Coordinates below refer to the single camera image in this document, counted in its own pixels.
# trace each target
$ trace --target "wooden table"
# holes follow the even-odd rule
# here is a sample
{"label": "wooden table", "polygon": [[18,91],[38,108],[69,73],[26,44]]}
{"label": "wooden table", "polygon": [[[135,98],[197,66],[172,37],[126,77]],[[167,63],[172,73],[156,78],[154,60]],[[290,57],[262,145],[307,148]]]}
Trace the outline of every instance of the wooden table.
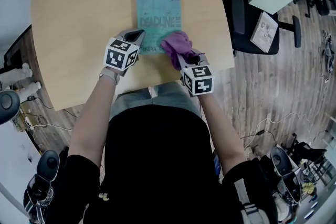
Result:
{"label": "wooden table", "polygon": [[[103,68],[105,46],[136,28],[136,0],[31,0],[36,55],[56,110],[85,103]],[[234,66],[222,0],[182,0],[182,28],[215,70]],[[176,80],[165,54],[140,56],[116,93]]]}

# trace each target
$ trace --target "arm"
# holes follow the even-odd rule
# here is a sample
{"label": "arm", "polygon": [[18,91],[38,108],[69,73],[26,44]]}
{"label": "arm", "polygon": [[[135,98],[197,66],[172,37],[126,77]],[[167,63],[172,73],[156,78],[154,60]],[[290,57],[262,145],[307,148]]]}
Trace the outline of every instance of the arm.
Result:
{"label": "arm", "polygon": [[243,142],[212,93],[199,95],[223,174],[246,161]]}
{"label": "arm", "polygon": [[98,80],[75,123],[69,156],[81,155],[100,168],[115,88],[115,82],[107,76]]}

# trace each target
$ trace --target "purple cloth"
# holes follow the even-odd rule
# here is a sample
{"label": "purple cloth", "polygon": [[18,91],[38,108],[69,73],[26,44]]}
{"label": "purple cloth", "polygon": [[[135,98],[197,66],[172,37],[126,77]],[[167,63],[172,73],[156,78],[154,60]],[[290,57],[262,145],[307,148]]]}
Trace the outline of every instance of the purple cloth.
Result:
{"label": "purple cloth", "polygon": [[182,55],[186,62],[195,53],[191,51],[193,43],[189,40],[188,35],[183,31],[176,31],[163,39],[161,47],[172,59],[172,63],[175,69],[181,70],[180,62],[178,61],[177,54]]}

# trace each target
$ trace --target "wood plank floor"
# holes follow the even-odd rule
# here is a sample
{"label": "wood plank floor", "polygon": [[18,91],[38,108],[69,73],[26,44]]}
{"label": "wood plank floor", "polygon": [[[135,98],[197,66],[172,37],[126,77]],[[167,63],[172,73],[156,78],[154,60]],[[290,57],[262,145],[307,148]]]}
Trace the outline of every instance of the wood plank floor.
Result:
{"label": "wood plank floor", "polygon": [[[328,118],[324,113],[335,115],[336,111],[336,80],[330,76],[324,83],[324,62],[319,55],[322,42],[322,30],[332,34],[336,41],[336,22],[334,17],[318,15],[313,8],[311,18],[305,18],[306,4],[289,4],[279,14],[279,20],[291,22],[292,15],[300,19],[302,46],[294,47],[293,33],[280,31],[280,49],[274,56],[250,55],[239,52],[235,58],[235,68],[219,72],[216,77],[215,94],[227,116],[238,131],[240,137],[253,135],[257,125],[265,118],[274,122],[290,115],[279,124],[263,121],[259,130],[269,130],[274,133],[278,143],[289,145],[291,134],[298,134],[299,140],[312,142],[320,131],[325,130]],[[23,62],[28,62],[34,72],[34,81],[43,84],[38,62],[35,55],[32,31],[16,45],[21,49]],[[27,86],[29,80],[20,82]],[[37,93],[45,105],[52,106],[46,89],[43,87]],[[48,123],[72,129],[76,118],[64,110],[55,112],[43,107],[40,100],[23,104],[25,112],[43,115]],[[68,111],[79,115],[82,105],[69,108]],[[52,126],[36,128],[34,138],[37,144],[47,149],[60,152],[69,144],[71,132],[56,129]],[[246,138],[247,145],[251,138]],[[274,146],[270,134],[265,133],[253,140],[252,146],[260,145],[264,151]]]}

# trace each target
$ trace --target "power strip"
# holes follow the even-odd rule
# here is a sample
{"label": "power strip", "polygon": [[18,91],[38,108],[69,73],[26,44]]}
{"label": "power strip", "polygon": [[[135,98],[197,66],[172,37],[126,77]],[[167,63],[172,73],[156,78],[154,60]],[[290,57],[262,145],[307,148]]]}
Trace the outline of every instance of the power strip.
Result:
{"label": "power strip", "polygon": [[29,118],[26,116],[25,117],[25,123],[27,124],[27,126],[29,127],[29,129],[33,130],[33,125],[32,123],[30,122]]}

